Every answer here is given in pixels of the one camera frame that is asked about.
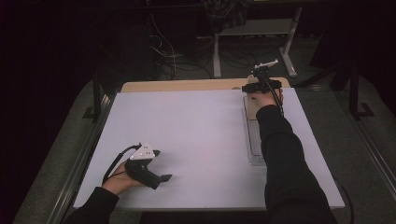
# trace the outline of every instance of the wire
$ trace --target wire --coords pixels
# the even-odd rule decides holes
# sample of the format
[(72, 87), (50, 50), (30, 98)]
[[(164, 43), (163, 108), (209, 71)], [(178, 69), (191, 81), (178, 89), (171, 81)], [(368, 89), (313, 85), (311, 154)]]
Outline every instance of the wire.
[(166, 77), (167, 80), (173, 80), (173, 74), (168, 73), (167, 71), (165, 71), (165, 70), (163, 69), (163, 67), (161, 67), (161, 71), (163, 72), (163, 74), (165, 75), (165, 77)]
[(110, 173), (111, 173), (111, 171), (113, 171), (114, 167), (116, 167), (117, 163), (121, 160), (121, 158), (122, 158), (123, 154), (125, 154), (125, 152), (129, 151), (129, 150), (132, 149), (132, 148), (138, 150), (140, 147), (142, 147), (142, 144), (139, 143), (139, 145), (137, 145), (137, 146), (131, 146), (131, 147), (125, 148), (125, 149), (117, 156), (117, 158), (111, 163), (110, 167), (108, 167), (108, 169), (107, 169), (107, 171), (106, 171), (106, 173), (105, 173), (105, 175), (104, 175), (104, 177), (103, 177), (102, 184), (104, 184), (104, 183), (111, 177), (111, 176), (109, 176)]
[[(236, 58), (243, 58), (243, 57), (247, 57), (247, 56), (250, 55), (250, 54), (253, 54), (253, 52), (254, 52), (256, 49), (259, 48), (259, 46), (262, 44), (262, 42), (263, 42), (263, 41), (260, 41), (258, 45), (254, 46), (254, 48), (251, 49), (251, 50), (248, 51), (248, 52), (244, 52), (244, 51), (242, 51), (241, 49), (238, 50), (238, 51), (241, 51), (244, 55), (242, 55), (242, 56), (237, 56)], [(239, 46), (238, 46), (238, 48), (242, 48), (242, 47), (245, 48), (245, 46), (243, 46), (243, 44), (242, 44), (242, 41), (239, 41)]]
[(111, 178), (111, 177), (114, 177), (114, 176), (116, 176), (116, 175), (122, 175), (122, 174), (124, 174), (124, 173), (126, 173), (126, 171), (122, 171), (122, 172), (116, 173), (116, 174), (114, 174), (114, 175), (111, 175), (111, 176), (108, 177), (108, 179)]
[(182, 70), (182, 71), (196, 71), (196, 70), (204, 69), (204, 70), (209, 74), (209, 78), (210, 78), (210, 79), (213, 78), (212, 75), (211, 75), (211, 73), (209, 72), (209, 70), (207, 70), (204, 66), (201, 66), (201, 65), (199, 65), (199, 64), (193, 64), (193, 63), (185, 63), (185, 64), (191, 65), (191, 66), (197, 66), (198, 68), (195, 68), (195, 69), (184, 69), (184, 68), (178, 67), (178, 69), (179, 69), (179, 70)]
[(275, 101), (276, 101), (276, 105), (279, 108), (280, 114), (282, 115), (282, 117), (285, 117), (285, 114), (283, 112), (283, 106), (282, 106), (282, 102), (280, 101), (279, 97), (277, 96), (276, 92), (274, 91), (274, 88), (270, 85), (269, 78), (265, 78), (264, 81), (267, 84), (268, 88), (270, 89), (270, 92), (273, 94)]
[(163, 40), (162, 40), (162, 39), (160, 39), (160, 37), (159, 37), (159, 36), (157, 36), (157, 35), (150, 35), (150, 36), (157, 37), (157, 38), (160, 40), (160, 47), (162, 47), (162, 46), (163, 46)]
[[(249, 63), (249, 61), (248, 61), (246, 58), (244, 58), (244, 60), (246, 61), (246, 63), (240, 63), (240, 62), (238, 62), (238, 61), (234, 61), (234, 60), (232, 60), (232, 59), (226, 57), (224, 54), (222, 54), (222, 53), (220, 53), (220, 52), (219, 52), (219, 56), (220, 56), (220, 58), (221, 58), (225, 63), (227, 63), (228, 65), (230, 65), (231, 67), (234, 67), (234, 68), (240, 68), (240, 69), (242, 69), (242, 68), (249, 68), (249, 67), (251, 66), (251, 64)], [(241, 66), (235, 66), (235, 65), (233, 65), (233, 64), (231, 64), (231, 63), (229, 63), (229, 62), (233, 62), (233, 63), (239, 64), (239, 65), (241, 65)]]
[(355, 209), (352, 203), (352, 200), (347, 192), (347, 189), (340, 184), (340, 182), (338, 182), (337, 178), (335, 178), (334, 175), (332, 175), (332, 179), (334, 179), (335, 183), (338, 185), (338, 187), (341, 188), (341, 190), (344, 192), (344, 194), (346, 195), (346, 199), (349, 203), (349, 211), (350, 211), (350, 220), (349, 220), (349, 224), (354, 224), (355, 223)]
[(159, 50), (159, 49), (155, 49), (154, 47), (150, 46), (151, 49), (154, 49), (155, 51), (157, 51), (159, 54), (161, 54), (162, 56), (166, 57), (166, 52), (163, 50)]
[(157, 30), (158, 34), (166, 41), (166, 43), (168, 43), (169, 47), (170, 47), (171, 50), (172, 50), (173, 62), (174, 62), (174, 76), (177, 77), (177, 73), (176, 73), (176, 60), (175, 60), (175, 51), (174, 51), (174, 48), (173, 48), (172, 44), (169, 42), (169, 40), (166, 39), (166, 38), (163, 36), (163, 34), (160, 32), (160, 30), (158, 29), (158, 26), (157, 26), (157, 24), (155, 23), (154, 16), (152, 15), (152, 13), (150, 13), (149, 15), (150, 15), (150, 17), (151, 17), (152, 24), (154, 25), (154, 27), (155, 27), (155, 29)]

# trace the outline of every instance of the black sleeve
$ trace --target black sleeve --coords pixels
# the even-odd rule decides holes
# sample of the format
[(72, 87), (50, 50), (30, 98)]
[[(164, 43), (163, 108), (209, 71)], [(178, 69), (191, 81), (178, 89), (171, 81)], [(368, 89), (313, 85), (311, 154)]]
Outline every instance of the black sleeve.
[(72, 213), (64, 224), (108, 224), (118, 201), (119, 196), (97, 187), (88, 201)]
[(320, 188), (304, 159), (300, 139), (275, 105), (256, 114), (260, 124), (262, 155), (267, 163), (265, 203), (268, 222), (336, 223)]

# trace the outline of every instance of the cable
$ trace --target cable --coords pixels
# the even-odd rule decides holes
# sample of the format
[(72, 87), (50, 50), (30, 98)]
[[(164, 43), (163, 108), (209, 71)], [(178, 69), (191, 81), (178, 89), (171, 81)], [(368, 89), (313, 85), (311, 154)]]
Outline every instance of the cable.
[[(251, 66), (251, 64), (249, 63), (249, 61), (248, 61), (247, 59), (245, 59), (245, 58), (244, 58), (244, 60), (246, 60), (247, 63), (240, 63), (240, 62), (238, 62), (238, 61), (234, 61), (234, 60), (232, 60), (232, 59), (229, 59), (229, 58), (227, 58), (224, 54), (222, 54), (222, 53), (220, 53), (220, 52), (219, 52), (219, 56), (220, 56), (220, 58), (221, 58), (225, 63), (227, 63), (228, 65), (230, 65), (231, 67), (234, 67), (234, 68), (243, 69), (243, 68), (249, 68), (249, 67)], [(238, 66), (235, 66), (235, 65), (233, 65), (233, 64), (230, 64), (228, 61), (231, 61), (231, 62), (233, 62), (233, 63), (238, 63), (238, 64), (241, 65), (241, 67), (238, 67)]]
[(114, 176), (116, 176), (116, 175), (122, 175), (122, 174), (124, 174), (124, 173), (126, 173), (126, 171), (122, 171), (122, 172), (116, 173), (116, 174), (114, 174), (114, 175), (111, 175), (111, 176), (108, 177), (108, 179), (111, 178), (111, 177), (114, 177)]
[(347, 192), (347, 189), (340, 184), (340, 182), (338, 182), (337, 178), (335, 178), (334, 175), (332, 175), (332, 179), (334, 179), (335, 183), (338, 185), (338, 187), (341, 188), (341, 190), (344, 192), (344, 194), (346, 195), (346, 199), (349, 203), (349, 211), (350, 211), (350, 220), (349, 220), (349, 224), (354, 224), (355, 223), (355, 210), (354, 210), (354, 206), (352, 203), (352, 200)]
[[(244, 55), (244, 56), (240, 56), (240, 55), (238, 55), (236, 52), (232, 52), (232, 51), (230, 51), (230, 50), (228, 50), (228, 53), (229, 53), (230, 55), (232, 55), (235, 59), (245, 59), (245, 60), (247, 61), (247, 63), (248, 63), (249, 66), (252, 66), (252, 65), (254, 65), (254, 64), (257, 64), (257, 57), (256, 57), (256, 55), (254, 55), (253, 53), (249, 53), (249, 54), (246, 54), (246, 55)], [(248, 59), (249, 56), (253, 58), (254, 63), (251, 63), (251, 62), (249, 61), (249, 59)]]
[(267, 84), (270, 92), (273, 94), (275, 101), (276, 101), (276, 105), (279, 108), (280, 114), (282, 115), (282, 117), (285, 117), (284, 112), (283, 112), (283, 106), (282, 106), (282, 102), (280, 101), (279, 97), (277, 96), (276, 92), (274, 91), (274, 88), (270, 85), (269, 78), (264, 78), (265, 83)]
[(163, 72), (163, 74), (165, 75), (167, 80), (173, 80), (173, 74), (168, 73), (167, 71), (165, 71), (162, 66), (161, 66), (161, 71)]
[(150, 35), (150, 36), (157, 37), (157, 38), (160, 40), (160, 47), (162, 47), (162, 46), (163, 46), (163, 41), (160, 39), (160, 37), (159, 37), (159, 36), (157, 36), (157, 35)]
[(154, 25), (154, 27), (155, 27), (155, 29), (157, 30), (158, 34), (166, 41), (166, 43), (168, 43), (169, 47), (171, 47), (172, 56), (173, 56), (173, 62), (174, 62), (173, 74), (174, 74), (174, 77), (177, 77), (177, 72), (176, 72), (176, 60), (175, 60), (175, 51), (174, 51), (174, 48), (173, 48), (172, 44), (169, 42), (169, 40), (166, 39), (165, 36), (163, 36), (163, 34), (160, 32), (160, 29), (158, 29), (158, 26), (157, 26), (157, 24), (156, 24), (156, 22), (155, 22), (155, 20), (154, 20), (154, 16), (152, 15), (151, 12), (149, 13), (149, 15), (150, 15), (150, 17), (151, 17), (152, 24)]
[(114, 167), (116, 167), (117, 163), (121, 160), (121, 158), (122, 158), (123, 154), (125, 154), (125, 152), (129, 151), (129, 150), (132, 149), (132, 148), (138, 150), (140, 147), (142, 147), (142, 144), (139, 143), (139, 145), (137, 145), (137, 146), (131, 146), (131, 147), (125, 148), (125, 149), (117, 156), (117, 158), (111, 163), (110, 167), (108, 167), (108, 169), (107, 169), (107, 171), (106, 171), (106, 173), (105, 173), (105, 176), (103, 177), (102, 184), (104, 184), (111, 176), (114, 176), (114, 175), (111, 175), (111, 176), (109, 176), (109, 175), (110, 175), (111, 171), (113, 171)]
[(159, 50), (159, 49), (155, 49), (154, 47), (150, 46), (151, 49), (154, 49), (155, 51), (157, 51), (159, 54), (161, 54), (162, 56), (166, 57), (166, 52), (163, 50)]
[[(248, 52), (244, 52), (244, 51), (242, 51), (242, 50), (240, 49), (239, 51), (241, 51), (241, 52), (242, 52), (243, 54), (245, 54), (245, 55), (243, 55), (243, 56), (236, 56), (235, 58), (240, 59), (240, 58), (247, 57), (247, 56), (250, 55), (250, 54), (253, 54), (253, 52), (254, 52), (256, 49), (258, 49), (259, 46), (260, 46), (261, 44), (262, 44), (262, 41), (260, 41), (258, 45), (256, 45), (253, 49), (251, 49), (251, 50), (248, 51)], [(243, 47), (242, 41), (239, 41), (239, 46), (237, 46), (237, 47), (238, 47), (238, 48), (242, 48), (242, 47)]]
[(212, 75), (210, 74), (209, 70), (207, 70), (204, 66), (201, 66), (199, 64), (193, 64), (193, 63), (185, 63), (185, 64), (191, 65), (191, 66), (197, 66), (198, 68), (196, 68), (196, 69), (183, 69), (183, 68), (178, 67), (178, 69), (182, 70), (182, 71), (196, 71), (196, 70), (204, 69), (207, 72), (207, 74), (209, 75), (209, 78), (210, 79), (213, 78)]

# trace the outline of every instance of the dark background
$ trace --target dark background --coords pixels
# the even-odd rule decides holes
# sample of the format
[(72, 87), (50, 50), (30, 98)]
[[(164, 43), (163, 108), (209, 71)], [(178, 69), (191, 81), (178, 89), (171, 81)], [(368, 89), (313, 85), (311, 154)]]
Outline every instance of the dark background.
[[(139, 6), (137, 1), (76, 2), (1, 2), (0, 219), (5, 223), (17, 213), (68, 110), (94, 74), (99, 74), (107, 93), (116, 91), (125, 81), (155, 80), (158, 74), (153, 66), (157, 59), (147, 50), (149, 30), (144, 21), (148, 14), (84, 10), (109, 4)], [(179, 19), (187, 14), (190, 16), (186, 20)], [(186, 28), (182, 35), (188, 44), (180, 42), (178, 47), (193, 54), (194, 48), (186, 46), (193, 46), (195, 35), (210, 31), (204, 28), (205, 16), (187, 14), (168, 20)], [(358, 72), (375, 84), (396, 114), (396, 101), (392, 99), (396, 83), (394, 15), (391, 4), (307, 7), (298, 32), (321, 35), (327, 28), (313, 65), (326, 68), (340, 58), (353, 59)], [(197, 21), (194, 29), (192, 21)], [(163, 29), (173, 33), (166, 24)], [(128, 60), (136, 53), (141, 55), (140, 61)]]

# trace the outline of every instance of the hand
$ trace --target hand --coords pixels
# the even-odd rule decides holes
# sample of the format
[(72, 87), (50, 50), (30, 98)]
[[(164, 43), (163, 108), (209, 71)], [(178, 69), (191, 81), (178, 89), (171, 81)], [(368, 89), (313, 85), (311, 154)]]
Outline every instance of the hand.
[(140, 182), (132, 179), (126, 174), (125, 162), (120, 164), (120, 166), (114, 171), (113, 175), (102, 185), (102, 188), (108, 191), (120, 195), (131, 187), (143, 186)]
[[(283, 102), (282, 89), (276, 89), (275, 93), (277, 94), (280, 103), (282, 103)], [(266, 105), (277, 105), (276, 100), (271, 92), (266, 92), (266, 93), (255, 92), (255, 93), (249, 93), (247, 96), (255, 100), (259, 107), (263, 107)]]

